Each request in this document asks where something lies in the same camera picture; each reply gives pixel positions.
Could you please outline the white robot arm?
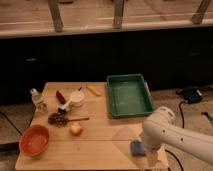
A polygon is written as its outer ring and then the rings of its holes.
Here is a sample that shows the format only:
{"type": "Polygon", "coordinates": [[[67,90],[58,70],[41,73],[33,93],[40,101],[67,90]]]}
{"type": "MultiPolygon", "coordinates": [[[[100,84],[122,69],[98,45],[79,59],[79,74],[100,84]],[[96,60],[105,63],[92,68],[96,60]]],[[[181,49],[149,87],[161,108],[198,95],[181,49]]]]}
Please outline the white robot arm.
{"type": "Polygon", "coordinates": [[[173,125],[174,112],[165,106],[153,111],[142,123],[140,134],[148,151],[157,151],[163,143],[174,146],[213,165],[213,136],[173,125]]]}

